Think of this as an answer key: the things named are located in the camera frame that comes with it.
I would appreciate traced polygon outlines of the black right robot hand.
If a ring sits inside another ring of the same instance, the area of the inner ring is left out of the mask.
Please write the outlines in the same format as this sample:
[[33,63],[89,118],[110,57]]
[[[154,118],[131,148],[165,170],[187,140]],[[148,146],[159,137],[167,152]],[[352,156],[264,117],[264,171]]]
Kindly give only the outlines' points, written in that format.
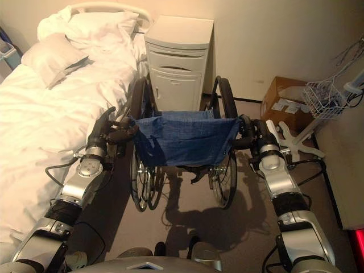
[[241,125],[239,132],[242,136],[237,139],[238,144],[235,146],[238,150],[245,150],[252,147],[258,147],[260,150],[263,146],[273,144],[279,147],[275,135],[268,129],[266,122],[260,119],[250,119],[246,115],[240,115]]

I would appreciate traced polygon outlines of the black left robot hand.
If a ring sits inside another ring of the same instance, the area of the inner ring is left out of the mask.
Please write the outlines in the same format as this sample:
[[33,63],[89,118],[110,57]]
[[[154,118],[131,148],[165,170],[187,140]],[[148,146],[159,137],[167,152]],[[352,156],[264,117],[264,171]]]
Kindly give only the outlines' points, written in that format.
[[96,120],[91,134],[88,136],[86,149],[99,147],[106,151],[106,144],[119,144],[127,142],[137,133],[138,125],[129,117],[121,122],[110,121],[109,115],[115,111],[115,107],[108,108],[98,120]]

